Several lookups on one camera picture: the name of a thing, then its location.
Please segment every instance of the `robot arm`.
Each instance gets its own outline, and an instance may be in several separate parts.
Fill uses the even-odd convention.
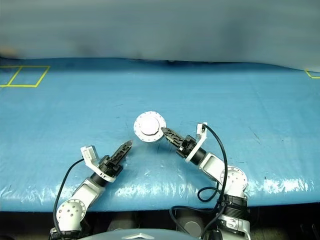
[[[72,197],[63,202],[56,211],[58,226],[62,237],[67,239],[81,238],[80,222],[85,217],[88,208],[105,191],[108,182],[113,183],[123,167],[119,164],[132,147],[132,141],[122,144],[110,157],[104,156],[98,163],[98,154],[94,146],[84,146],[81,153],[85,164],[94,171],[73,193]],[[61,236],[53,228],[50,240],[58,240]]]
[[[177,147],[176,152],[186,162],[192,162],[197,165],[199,170],[204,172],[209,178],[217,181],[220,186],[225,177],[224,162],[211,152],[206,152],[201,148],[207,138],[206,122],[199,123],[196,128],[196,135],[199,141],[190,135],[185,138],[173,130],[163,127],[161,130],[166,139]],[[215,238],[217,240],[250,240],[250,223],[247,220],[247,196],[244,194],[248,184],[245,173],[234,166],[227,167],[227,181],[222,196],[220,206],[224,211],[216,221],[217,231]]]

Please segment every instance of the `white plastic lid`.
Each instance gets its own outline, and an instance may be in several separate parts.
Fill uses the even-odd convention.
[[[155,142],[159,140],[164,133],[161,128],[165,128],[165,119],[155,111],[146,111],[139,115],[133,125],[135,135],[143,142]]]

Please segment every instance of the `blue table surface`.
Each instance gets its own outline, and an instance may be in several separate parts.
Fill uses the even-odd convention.
[[[320,201],[320,79],[264,64],[188,63],[124,59],[2,60],[0,85],[17,68],[50,66],[37,87],[0,88],[0,211],[51,212],[80,147],[100,157],[133,140],[123,171],[93,211],[209,208],[197,191],[213,183],[185,163],[165,139],[140,141],[133,124],[157,111],[167,126],[195,136],[208,122],[228,163],[248,177],[249,206]],[[11,85],[35,84],[43,67],[23,67]],[[212,137],[207,151],[222,157]],[[61,201],[92,171],[70,173]]]

